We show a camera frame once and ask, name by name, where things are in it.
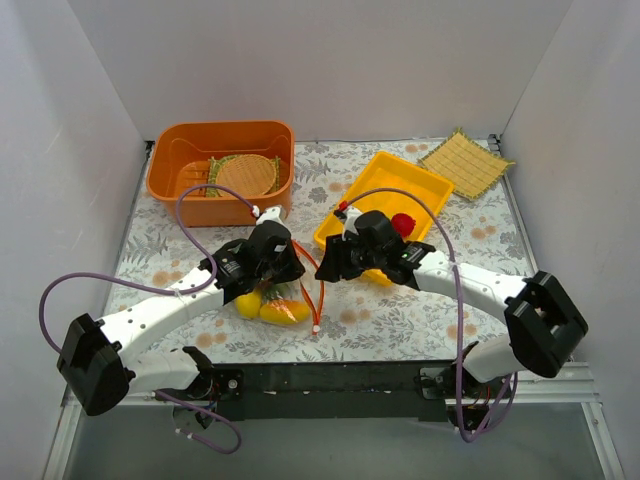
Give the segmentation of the red fake apple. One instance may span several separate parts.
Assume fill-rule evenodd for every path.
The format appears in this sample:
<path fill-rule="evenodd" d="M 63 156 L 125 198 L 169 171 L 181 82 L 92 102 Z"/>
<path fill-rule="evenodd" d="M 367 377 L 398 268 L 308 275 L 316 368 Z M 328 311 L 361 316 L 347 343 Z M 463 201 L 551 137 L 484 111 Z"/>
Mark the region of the red fake apple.
<path fill-rule="evenodd" d="M 406 213 L 397 213 L 391 218 L 391 225 L 402 238 L 408 238 L 415 229 L 416 221 Z"/>

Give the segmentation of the clear zip top bag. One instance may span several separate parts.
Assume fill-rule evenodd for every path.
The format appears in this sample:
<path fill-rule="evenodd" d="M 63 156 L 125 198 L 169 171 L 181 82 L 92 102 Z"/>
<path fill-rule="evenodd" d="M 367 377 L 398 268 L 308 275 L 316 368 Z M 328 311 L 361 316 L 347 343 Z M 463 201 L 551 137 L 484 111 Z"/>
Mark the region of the clear zip top bag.
<path fill-rule="evenodd" d="M 308 325 L 310 328 L 310 334 L 317 336 L 320 333 L 320 323 L 323 314 L 324 300 L 325 300 L 325 286 L 323 281 L 319 281 L 316 286 L 305 285 L 306 281 L 312 281 L 309 273 L 303 273 L 303 275 L 290 282 L 276 284 L 273 280 L 262 280 L 255 288 L 262 291 L 262 305 L 279 299 L 295 300 L 299 302 L 305 302 L 310 310 L 310 317 L 299 324 L 290 326 L 280 326 L 267 323 L 259 318 L 247 319 L 247 320 L 259 320 L 263 323 L 284 327 L 284 328 L 302 328 L 304 325 Z"/>

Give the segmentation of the yellow orange fake mango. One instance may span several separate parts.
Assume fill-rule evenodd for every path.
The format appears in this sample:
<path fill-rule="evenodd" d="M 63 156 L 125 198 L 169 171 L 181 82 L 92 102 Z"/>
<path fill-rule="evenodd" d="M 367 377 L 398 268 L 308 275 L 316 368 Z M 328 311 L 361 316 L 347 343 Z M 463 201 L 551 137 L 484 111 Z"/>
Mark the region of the yellow orange fake mango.
<path fill-rule="evenodd" d="M 259 310 L 259 318 L 267 323 L 290 326 L 306 321 L 311 310 L 305 302 L 279 299 L 263 304 Z"/>

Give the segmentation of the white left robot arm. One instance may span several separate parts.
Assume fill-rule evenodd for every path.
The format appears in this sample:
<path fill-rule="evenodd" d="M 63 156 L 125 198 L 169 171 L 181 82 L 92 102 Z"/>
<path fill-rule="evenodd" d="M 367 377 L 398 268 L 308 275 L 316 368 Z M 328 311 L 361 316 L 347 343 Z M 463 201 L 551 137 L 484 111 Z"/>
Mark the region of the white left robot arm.
<path fill-rule="evenodd" d="M 170 390 L 182 398 L 204 399 L 216 385 L 214 366 L 204 353 L 187 346 L 157 354 L 150 346 L 263 281 L 288 283 L 304 271 L 290 231 L 265 220 L 248 238 L 226 243 L 178 281 L 189 293 L 152 296 L 98 320 L 88 314 L 73 320 L 58 369 L 89 416 L 111 410 L 130 393 Z"/>

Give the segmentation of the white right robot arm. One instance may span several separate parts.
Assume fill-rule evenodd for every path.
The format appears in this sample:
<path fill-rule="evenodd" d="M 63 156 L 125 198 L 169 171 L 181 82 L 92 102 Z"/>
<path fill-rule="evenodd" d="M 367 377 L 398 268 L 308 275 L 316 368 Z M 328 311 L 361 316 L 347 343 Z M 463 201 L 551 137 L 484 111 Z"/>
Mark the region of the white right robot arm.
<path fill-rule="evenodd" d="M 453 387 L 464 397 L 515 372 L 556 377 L 588 331 L 561 283 L 547 272 L 519 277 L 455 264 L 429 244 L 404 240 L 378 210 L 350 206 L 333 214 L 343 230 L 327 237 L 316 279 L 336 283 L 379 270 L 396 285 L 461 298 L 504 322 L 507 334 L 464 349 L 462 366 L 452 373 Z"/>

